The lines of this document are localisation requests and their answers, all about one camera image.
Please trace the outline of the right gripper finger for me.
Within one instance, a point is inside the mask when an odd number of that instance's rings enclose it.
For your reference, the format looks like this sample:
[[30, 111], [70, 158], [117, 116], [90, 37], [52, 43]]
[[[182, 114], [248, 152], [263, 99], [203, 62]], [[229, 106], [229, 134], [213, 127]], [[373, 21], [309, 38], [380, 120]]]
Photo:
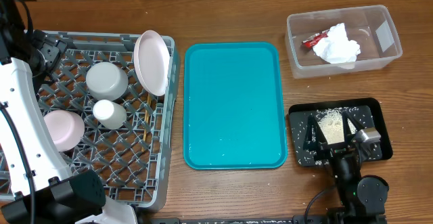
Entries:
[[315, 117], [309, 115], [303, 150], [320, 150], [324, 145], [327, 145], [327, 139]]
[[344, 142], [347, 144], [360, 144], [361, 140], [357, 138], [356, 134], [365, 129], [360, 122], [356, 121], [353, 116], [348, 112], [342, 113], [342, 126], [344, 134]]

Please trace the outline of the grey round bowl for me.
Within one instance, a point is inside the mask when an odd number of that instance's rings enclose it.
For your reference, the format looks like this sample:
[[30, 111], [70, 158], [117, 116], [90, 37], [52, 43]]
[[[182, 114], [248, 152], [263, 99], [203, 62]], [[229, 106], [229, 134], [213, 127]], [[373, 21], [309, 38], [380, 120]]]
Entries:
[[128, 76], [117, 65], [101, 62], [89, 69], [85, 82], [89, 93], [95, 99], [114, 101], [127, 90]]

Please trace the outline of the white napkin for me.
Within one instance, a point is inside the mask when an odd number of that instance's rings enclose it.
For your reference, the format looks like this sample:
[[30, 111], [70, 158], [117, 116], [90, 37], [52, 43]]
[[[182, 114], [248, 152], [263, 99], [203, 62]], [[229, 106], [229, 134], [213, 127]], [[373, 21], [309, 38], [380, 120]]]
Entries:
[[355, 40], [349, 40], [345, 23], [332, 26], [326, 37], [313, 46], [316, 56], [329, 64], [337, 64], [344, 69], [353, 69], [361, 46]]

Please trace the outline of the small white round plate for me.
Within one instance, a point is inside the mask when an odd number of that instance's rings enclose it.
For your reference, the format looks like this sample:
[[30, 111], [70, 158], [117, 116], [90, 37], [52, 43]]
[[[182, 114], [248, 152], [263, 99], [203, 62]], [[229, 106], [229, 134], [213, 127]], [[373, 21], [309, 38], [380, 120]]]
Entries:
[[43, 118], [59, 152], [71, 150], [81, 141], [85, 132], [85, 124], [77, 113], [55, 110]]

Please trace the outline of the white paper cup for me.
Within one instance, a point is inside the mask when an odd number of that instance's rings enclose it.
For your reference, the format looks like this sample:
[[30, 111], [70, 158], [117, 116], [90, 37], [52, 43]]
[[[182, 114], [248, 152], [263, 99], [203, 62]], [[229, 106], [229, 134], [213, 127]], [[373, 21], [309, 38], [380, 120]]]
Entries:
[[126, 110], [110, 100], [99, 100], [93, 107], [94, 117], [107, 129], [115, 130], [127, 120]]

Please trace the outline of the red sauce packet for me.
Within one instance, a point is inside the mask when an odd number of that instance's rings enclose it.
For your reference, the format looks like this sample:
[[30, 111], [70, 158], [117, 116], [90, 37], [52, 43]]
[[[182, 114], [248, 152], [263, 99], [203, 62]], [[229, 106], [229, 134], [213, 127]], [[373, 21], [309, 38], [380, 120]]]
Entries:
[[318, 42], [327, 37], [327, 33], [329, 32], [329, 30], [324, 30], [322, 32], [316, 33], [312, 36], [310, 36], [309, 38], [307, 38], [306, 40], [304, 40], [302, 42], [302, 45], [304, 47], [306, 47], [307, 49], [312, 49], [314, 46], [316, 46], [316, 44], [318, 44]]

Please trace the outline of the large white plate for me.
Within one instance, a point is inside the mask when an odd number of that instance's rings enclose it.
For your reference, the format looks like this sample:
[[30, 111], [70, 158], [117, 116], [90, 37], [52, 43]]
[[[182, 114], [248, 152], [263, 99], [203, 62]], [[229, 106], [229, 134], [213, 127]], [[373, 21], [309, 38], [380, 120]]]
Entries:
[[135, 42], [133, 63], [141, 86], [163, 96], [168, 85], [170, 54], [163, 38], [153, 30], [145, 31]]

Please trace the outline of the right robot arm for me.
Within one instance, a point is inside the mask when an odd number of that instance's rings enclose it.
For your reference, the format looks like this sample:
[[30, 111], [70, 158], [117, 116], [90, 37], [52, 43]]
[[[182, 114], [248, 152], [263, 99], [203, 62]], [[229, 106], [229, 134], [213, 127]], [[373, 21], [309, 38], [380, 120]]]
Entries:
[[329, 163], [335, 183], [313, 197], [303, 221], [308, 223], [309, 211], [317, 199], [336, 189], [341, 206], [329, 209], [321, 217], [322, 223], [385, 223], [389, 184], [376, 175], [361, 175], [361, 167], [378, 147], [381, 135], [376, 128], [364, 127], [347, 112], [342, 113], [342, 126], [344, 144], [332, 146], [314, 116], [308, 117], [303, 148], [315, 153], [314, 160]]

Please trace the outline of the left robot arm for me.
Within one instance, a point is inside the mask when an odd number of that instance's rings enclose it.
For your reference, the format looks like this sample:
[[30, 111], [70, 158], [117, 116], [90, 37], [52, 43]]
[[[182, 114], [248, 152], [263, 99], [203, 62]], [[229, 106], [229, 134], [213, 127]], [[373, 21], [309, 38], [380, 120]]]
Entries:
[[1, 0], [1, 149], [14, 201], [8, 223], [137, 223], [135, 209], [107, 195], [92, 170], [73, 175], [55, 147], [37, 101], [68, 45], [24, 23], [16, 2]]

